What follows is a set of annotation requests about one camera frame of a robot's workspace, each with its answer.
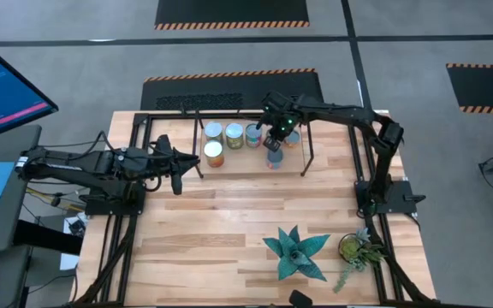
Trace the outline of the short yellow can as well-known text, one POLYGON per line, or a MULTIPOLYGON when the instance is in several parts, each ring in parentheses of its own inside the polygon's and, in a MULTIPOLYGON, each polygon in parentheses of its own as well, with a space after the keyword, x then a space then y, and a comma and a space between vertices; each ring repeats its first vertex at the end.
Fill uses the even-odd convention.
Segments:
POLYGON ((297 130, 293 130, 285 139, 284 143, 287 147, 294 148, 301 142, 301 134, 297 130))

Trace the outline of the grey desk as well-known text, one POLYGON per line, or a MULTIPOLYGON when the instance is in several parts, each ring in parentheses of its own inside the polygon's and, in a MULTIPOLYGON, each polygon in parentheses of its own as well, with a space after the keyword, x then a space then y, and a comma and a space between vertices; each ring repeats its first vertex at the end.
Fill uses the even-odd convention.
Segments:
MULTIPOLYGON (((39 125, 22 126, 0 134, 0 162, 16 163, 22 151, 38 144, 40 134, 39 125)), ((0 197, 0 251, 13 245, 26 186, 15 171, 10 173, 0 197)))

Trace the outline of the small black box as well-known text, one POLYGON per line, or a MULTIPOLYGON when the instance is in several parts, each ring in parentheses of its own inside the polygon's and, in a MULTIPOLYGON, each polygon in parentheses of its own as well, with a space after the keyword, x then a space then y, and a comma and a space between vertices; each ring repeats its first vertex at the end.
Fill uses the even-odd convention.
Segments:
POLYGON ((68 221, 68 229, 73 236, 83 238, 86 232, 86 225, 80 218, 74 221, 68 221))

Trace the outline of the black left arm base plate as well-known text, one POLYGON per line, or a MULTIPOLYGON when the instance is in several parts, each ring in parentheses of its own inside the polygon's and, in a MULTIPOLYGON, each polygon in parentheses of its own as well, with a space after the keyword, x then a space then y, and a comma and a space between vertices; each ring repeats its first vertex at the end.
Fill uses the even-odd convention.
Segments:
POLYGON ((88 216, 134 216, 143 212, 146 191, 135 189, 127 197, 110 197, 99 189, 91 189, 87 194, 81 194, 79 199, 86 204, 85 213, 88 216))

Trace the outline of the black hazard striped floor mat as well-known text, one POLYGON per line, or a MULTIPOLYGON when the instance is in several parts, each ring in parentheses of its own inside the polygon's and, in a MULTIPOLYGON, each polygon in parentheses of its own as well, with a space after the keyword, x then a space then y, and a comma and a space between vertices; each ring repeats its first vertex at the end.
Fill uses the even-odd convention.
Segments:
POLYGON ((159 0, 154 29, 309 27, 306 0, 159 0))
POLYGON ((142 110, 255 110, 269 92, 289 98, 305 94, 321 101, 313 68, 184 74, 144 80, 142 110))
POLYGON ((493 64, 447 63, 461 112, 493 114, 493 64))

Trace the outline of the silver lidded tin can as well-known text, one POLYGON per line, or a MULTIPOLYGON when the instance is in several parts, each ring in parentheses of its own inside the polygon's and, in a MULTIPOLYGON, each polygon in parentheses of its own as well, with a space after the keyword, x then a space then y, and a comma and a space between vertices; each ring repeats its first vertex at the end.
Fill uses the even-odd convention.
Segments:
POLYGON ((223 143, 223 126, 219 122, 210 121, 204 126, 204 135, 207 142, 223 143))

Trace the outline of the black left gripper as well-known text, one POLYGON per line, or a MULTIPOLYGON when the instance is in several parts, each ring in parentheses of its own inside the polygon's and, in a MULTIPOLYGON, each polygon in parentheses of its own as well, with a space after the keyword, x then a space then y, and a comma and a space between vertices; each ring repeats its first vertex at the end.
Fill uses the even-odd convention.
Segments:
POLYGON ((149 148, 156 156, 160 171, 170 176, 171 188, 174 195, 182 194, 181 171, 188 171, 199 164, 195 154, 176 151, 170 144, 167 134, 160 135, 156 141, 149 143, 149 148))

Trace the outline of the teal striped artificial plant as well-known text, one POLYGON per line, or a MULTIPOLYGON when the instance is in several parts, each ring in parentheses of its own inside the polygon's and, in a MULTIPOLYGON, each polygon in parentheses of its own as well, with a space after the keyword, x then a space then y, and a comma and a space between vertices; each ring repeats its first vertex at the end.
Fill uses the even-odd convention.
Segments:
POLYGON ((294 226, 288 233, 279 228, 277 238, 263 238, 263 242, 279 258, 278 280, 282 281, 300 272, 308 278, 327 281, 312 257, 324 247, 329 237, 329 234, 324 234, 302 240, 298 226, 294 226))

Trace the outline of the orange beans can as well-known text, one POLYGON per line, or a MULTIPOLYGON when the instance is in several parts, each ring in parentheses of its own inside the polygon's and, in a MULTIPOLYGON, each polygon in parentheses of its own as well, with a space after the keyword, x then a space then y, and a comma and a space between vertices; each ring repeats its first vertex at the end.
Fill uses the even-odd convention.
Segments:
POLYGON ((223 146, 220 142, 208 141, 203 149, 206 162, 211 168, 219 168, 224 164, 223 146))

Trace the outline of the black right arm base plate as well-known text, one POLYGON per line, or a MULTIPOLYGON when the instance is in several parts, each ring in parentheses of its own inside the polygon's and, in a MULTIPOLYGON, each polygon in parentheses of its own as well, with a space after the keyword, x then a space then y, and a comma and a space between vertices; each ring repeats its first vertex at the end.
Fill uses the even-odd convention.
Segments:
POLYGON ((425 195, 414 195, 408 181, 395 181, 388 190, 383 202, 368 199, 367 181, 356 182, 354 190, 357 197, 359 213, 362 217, 376 214, 412 214, 417 211, 417 203, 426 199, 425 195))

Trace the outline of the pink teal chicken soup can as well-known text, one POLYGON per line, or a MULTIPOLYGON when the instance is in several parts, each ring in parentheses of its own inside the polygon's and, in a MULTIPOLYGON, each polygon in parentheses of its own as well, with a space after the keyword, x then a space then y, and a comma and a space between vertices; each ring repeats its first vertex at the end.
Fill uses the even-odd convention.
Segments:
POLYGON ((261 144, 262 129, 257 128, 257 125, 248 124, 245 128, 246 145, 251 148, 257 148, 261 144))

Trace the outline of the green pears can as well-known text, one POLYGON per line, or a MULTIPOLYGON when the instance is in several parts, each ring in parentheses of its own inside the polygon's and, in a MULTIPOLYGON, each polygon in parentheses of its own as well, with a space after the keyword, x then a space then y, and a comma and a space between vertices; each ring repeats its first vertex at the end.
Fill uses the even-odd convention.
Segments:
POLYGON ((240 149, 244 145, 244 129, 239 123, 230 123, 225 129, 226 143, 232 150, 240 149))

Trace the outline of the yellow spicy black beans can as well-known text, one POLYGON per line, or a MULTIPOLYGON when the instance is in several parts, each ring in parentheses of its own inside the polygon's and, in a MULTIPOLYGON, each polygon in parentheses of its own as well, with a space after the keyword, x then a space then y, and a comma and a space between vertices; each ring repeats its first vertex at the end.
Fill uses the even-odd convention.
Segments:
POLYGON ((282 149, 276 151, 268 150, 266 155, 266 165, 269 169, 279 169, 281 168, 283 160, 282 149))

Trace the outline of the small black rounded object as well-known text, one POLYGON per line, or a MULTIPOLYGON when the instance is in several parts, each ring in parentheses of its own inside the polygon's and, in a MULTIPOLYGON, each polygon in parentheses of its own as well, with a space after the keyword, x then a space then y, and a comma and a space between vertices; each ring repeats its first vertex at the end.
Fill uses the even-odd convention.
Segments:
POLYGON ((288 299, 293 308, 312 308, 312 300, 298 290, 293 290, 288 299))

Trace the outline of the wooden shelf black metal frame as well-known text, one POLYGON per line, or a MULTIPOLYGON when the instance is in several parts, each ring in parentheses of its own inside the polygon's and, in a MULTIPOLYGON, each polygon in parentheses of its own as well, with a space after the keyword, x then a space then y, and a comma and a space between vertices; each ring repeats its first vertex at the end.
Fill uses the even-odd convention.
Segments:
POLYGON ((224 163, 221 167, 212 168, 208 165, 204 153, 206 144, 205 128, 210 122, 218 122, 223 126, 238 123, 243 127, 258 122, 262 110, 189 110, 186 115, 193 119, 194 152, 199 155, 201 163, 199 172, 205 177, 244 177, 250 175, 292 174, 303 176, 310 168, 314 159, 312 145, 312 128, 309 124, 297 127, 300 141, 295 146, 282 143, 283 160, 277 169, 270 167, 267 159, 268 149, 263 145, 252 148, 243 145, 238 150, 223 146, 224 163))

